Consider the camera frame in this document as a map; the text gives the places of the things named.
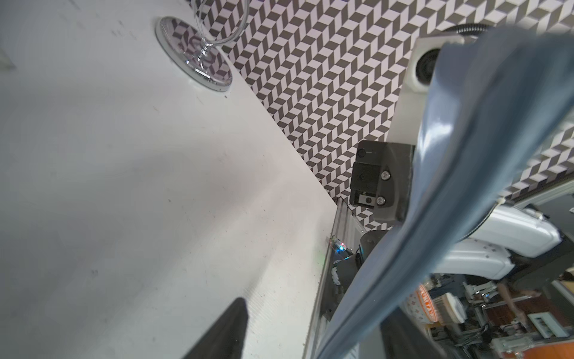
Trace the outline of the small grey blue pouch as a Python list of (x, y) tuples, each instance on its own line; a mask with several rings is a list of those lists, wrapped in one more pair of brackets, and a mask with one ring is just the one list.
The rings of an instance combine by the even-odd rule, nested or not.
[(495, 28), (444, 45), (414, 145), (407, 218), (357, 273), (315, 357), (344, 357), (398, 308), (572, 109), (572, 35)]

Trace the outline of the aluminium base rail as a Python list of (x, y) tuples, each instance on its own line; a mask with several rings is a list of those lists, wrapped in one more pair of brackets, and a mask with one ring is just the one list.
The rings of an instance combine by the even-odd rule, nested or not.
[(340, 262), (355, 258), (360, 247), (360, 238), (366, 232), (346, 199), (338, 197), (336, 205), (336, 215), (331, 235), (328, 238), (327, 253), (303, 351), (304, 358), (313, 358), (317, 353), (327, 326), (345, 290), (350, 286), (358, 271), (358, 269), (352, 269), (350, 263), (343, 266), (341, 275), (336, 271)]

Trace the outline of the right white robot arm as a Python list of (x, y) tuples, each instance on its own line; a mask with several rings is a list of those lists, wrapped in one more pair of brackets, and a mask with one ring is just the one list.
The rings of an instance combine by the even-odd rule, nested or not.
[[(351, 178), (350, 203), (375, 221), (401, 225), (413, 179), (413, 145), (362, 141)], [(496, 205), (445, 255), (434, 273), (510, 281), (535, 290), (573, 267), (573, 241), (533, 209)]]

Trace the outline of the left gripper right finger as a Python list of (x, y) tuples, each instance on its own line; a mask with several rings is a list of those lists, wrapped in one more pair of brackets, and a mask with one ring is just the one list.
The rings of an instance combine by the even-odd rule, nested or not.
[(446, 353), (396, 308), (380, 325), (384, 353), (393, 359), (446, 358)]

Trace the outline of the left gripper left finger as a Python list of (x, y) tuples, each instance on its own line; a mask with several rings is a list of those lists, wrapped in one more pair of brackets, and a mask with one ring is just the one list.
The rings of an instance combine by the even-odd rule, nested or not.
[(238, 297), (183, 356), (184, 359), (241, 359), (248, 330), (248, 306)]

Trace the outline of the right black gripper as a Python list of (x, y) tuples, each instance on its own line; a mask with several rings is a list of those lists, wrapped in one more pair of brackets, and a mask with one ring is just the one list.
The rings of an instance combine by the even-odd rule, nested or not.
[(379, 223), (403, 223), (413, 179), (415, 147), (362, 141), (353, 165), (349, 202), (372, 211)]

